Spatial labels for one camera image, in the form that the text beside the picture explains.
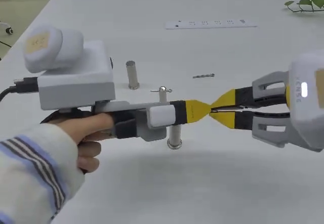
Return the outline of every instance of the white sleeve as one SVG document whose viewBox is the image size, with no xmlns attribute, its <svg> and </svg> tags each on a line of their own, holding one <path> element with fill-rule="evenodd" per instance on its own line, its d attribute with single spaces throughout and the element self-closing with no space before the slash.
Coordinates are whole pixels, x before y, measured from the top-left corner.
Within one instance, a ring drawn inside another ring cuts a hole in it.
<svg viewBox="0 0 324 224">
<path fill-rule="evenodd" d="M 77 145 L 41 124 L 0 142 L 0 224 L 49 223 L 84 182 Z"/>
</svg>

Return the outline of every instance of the power strip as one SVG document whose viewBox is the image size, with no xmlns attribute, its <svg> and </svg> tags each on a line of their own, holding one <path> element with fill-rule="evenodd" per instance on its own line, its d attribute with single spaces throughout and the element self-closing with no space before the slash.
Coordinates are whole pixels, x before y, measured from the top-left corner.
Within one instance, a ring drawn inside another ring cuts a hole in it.
<svg viewBox="0 0 324 224">
<path fill-rule="evenodd" d="M 257 27 L 256 24 L 245 19 L 228 19 L 214 21 L 175 21 L 167 22 L 166 29 L 191 29 L 191 28 L 242 28 Z"/>
</svg>

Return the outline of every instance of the green plant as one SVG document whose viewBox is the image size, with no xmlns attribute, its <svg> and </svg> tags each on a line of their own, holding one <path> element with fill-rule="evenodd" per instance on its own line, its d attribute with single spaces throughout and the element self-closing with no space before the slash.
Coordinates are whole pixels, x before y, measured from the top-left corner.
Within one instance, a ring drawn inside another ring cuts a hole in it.
<svg viewBox="0 0 324 224">
<path fill-rule="evenodd" d="M 292 11 L 293 13 L 302 13 L 302 12 L 320 12 L 324 11 L 324 0 L 300 0 L 298 3 L 296 3 L 299 7 L 299 10 L 293 10 L 290 5 L 293 4 L 295 1 L 288 1 L 285 3 L 285 6 Z M 301 5 L 309 6 L 311 9 L 303 9 Z"/>
</svg>

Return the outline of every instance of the hand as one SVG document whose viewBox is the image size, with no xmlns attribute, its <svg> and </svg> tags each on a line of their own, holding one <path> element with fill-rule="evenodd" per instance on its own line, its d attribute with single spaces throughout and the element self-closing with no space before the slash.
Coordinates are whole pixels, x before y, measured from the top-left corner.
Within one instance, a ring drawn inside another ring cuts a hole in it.
<svg viewBox="0 0 324 224">
<path fill-rule="evenodd" d="M 102 113 L 82 119 L 59 119 L 50 123 L 64 130 L 78 145 L 77 166 L 79 168 L 88 172 L 98 169 L 99 160 L 95 157 L 100 154 L 101 145 L 97 141 L 111 137 L 101 132 L 113 127 L 113 119 L 110 115 Z"/>
</svg>

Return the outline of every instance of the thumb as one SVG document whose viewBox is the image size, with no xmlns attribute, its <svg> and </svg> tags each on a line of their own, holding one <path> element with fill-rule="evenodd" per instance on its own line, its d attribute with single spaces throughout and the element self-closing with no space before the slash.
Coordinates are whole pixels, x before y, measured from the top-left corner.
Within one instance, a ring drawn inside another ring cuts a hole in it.
<svg viewBox="0 0 324 224">
<path fill-rule="evenodd" d="M 109 114 L 101 113 L 82 119 L 69 119 L 57 124 L 78 144 L 92 133 L 113 127 L 113 119 Z"/>
</svg>

